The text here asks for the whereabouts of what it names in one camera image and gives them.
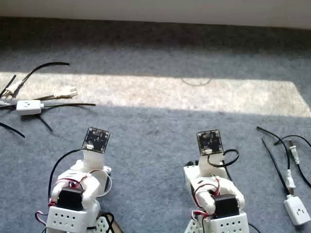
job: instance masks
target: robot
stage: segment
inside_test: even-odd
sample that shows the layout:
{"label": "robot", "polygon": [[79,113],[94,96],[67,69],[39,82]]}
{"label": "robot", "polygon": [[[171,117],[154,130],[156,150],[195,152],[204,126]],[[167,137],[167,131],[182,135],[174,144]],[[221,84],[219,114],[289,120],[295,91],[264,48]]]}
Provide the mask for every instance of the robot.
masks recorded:
{"label": "robot", "polygon": [[[243,194],[229,179],[226,167],[237,161],[237,150],[223,150],[219,130],[197,133],[200,159],[184,167],[186,187],[198,210],[193,210],[185,233],[249,233]],[[225,155],[235,158],[225,163]]]}
{"label": "robot", "polygon": [[99,217],[100,204],[96,200],[112,186],[111,168],[104,165],[109,136],[108,131],[89,127],[81,148],[84,159],[59,175],[52,193],[49,192],[46,233],[113,232],[108,218]]}

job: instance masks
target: circuit board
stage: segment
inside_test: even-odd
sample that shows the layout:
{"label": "circuit board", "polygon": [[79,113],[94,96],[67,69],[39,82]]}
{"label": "circuit board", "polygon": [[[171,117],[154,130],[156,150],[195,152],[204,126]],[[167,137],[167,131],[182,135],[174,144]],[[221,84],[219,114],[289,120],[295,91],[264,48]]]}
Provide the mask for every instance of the circuit board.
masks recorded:
{"label": "circuit board", "polygon": [[200,155],[216,154],[224,151],[219,130],[198,132],[197,139]]}
{"label": "circuit board", "polygon": [[110,132],[89,127],[84,138],[82,149],[104,153],[110,137]]}

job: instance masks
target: red wire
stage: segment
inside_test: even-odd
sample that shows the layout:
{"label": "red wire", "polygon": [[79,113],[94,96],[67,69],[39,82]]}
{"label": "red wire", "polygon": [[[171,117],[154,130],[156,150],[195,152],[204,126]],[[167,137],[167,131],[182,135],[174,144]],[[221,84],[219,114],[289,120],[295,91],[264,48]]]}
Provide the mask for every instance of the red wire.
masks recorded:
{"label": "red wire", "polygon": [[195,196],[195,193],[196,193],[200,188],[202,188],[202,187],[204,187],[204,186],[206,186],[206,185],[212,185],[212,186],[214,186],[214,187],[216,188],[215,195],[218,194],[219,185],[218,185],[218,187],[216,187],[216,186],[213,185],[212,183],[204,183],[204,184],[200,185],[199,187],[197,187],[197,188],[195,189],[195,191],[193,192],[193,199],[194,199],[194,201],[195,201],[195,204],[196,204],[198,207],[200,207],[200,208],[202,208],[202,207],[199,205],[198,200],[197,200],[197,198],[196,198],[196,196]]}

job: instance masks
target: power plug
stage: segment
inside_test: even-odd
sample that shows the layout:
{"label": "power plug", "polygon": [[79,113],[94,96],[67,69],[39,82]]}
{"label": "power plug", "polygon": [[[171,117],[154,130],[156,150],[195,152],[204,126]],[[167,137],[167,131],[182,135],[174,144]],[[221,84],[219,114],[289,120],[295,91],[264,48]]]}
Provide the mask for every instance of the power plug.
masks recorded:
{"label": "power plug", "polygon": [[39,100],[19,100],[16,104],[17,113],[20,116],[40,114],[44,104]]}
{"label": "power plug", "polygon": [[284,205],[295,226],[303,225],[311,220],[310,215],[299,197],[287,195]]}

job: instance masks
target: electrical plug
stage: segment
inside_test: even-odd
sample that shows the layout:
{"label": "electrical plug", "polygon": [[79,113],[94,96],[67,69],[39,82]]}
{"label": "electrical plug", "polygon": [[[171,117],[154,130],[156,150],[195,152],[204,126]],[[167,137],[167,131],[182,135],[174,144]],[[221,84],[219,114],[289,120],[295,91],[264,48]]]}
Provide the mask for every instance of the electrical plug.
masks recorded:
{"label": "electrical plug", "polygon": [[295,226],[303,225],[311,220],[310,215],[299,197],[287,195],[284,205]]}
{"label": "electrical plug", "polygon": [[296,185],[295,185],[294,180],[292,178],[292,172],[290,169],[287,170],[285,184],[286,184],[286,187],[287,187],[288,191],[290,192],[290,194],[294,195],[294,188],[296,188]]}

